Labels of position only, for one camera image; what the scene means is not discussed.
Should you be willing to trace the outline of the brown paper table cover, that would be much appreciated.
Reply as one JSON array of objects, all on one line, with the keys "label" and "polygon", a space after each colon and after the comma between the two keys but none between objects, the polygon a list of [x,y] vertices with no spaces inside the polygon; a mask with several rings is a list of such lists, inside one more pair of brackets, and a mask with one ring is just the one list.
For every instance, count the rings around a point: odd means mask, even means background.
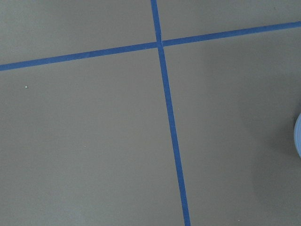
[{"label": "brown paper table cover", "polygon": [[298,226],[298,0],[3,0],[3,226]]}]

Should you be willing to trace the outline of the blue bowl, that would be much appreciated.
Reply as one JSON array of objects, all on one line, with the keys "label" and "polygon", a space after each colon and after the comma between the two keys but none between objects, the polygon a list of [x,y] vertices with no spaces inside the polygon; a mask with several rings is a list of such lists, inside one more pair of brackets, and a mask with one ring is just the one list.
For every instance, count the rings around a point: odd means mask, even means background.
[{"label": "blue bowl", "polygon": [[301,114],[298,115],[297,120],[294,125],[294,144],[296,151],[301,157]]}]

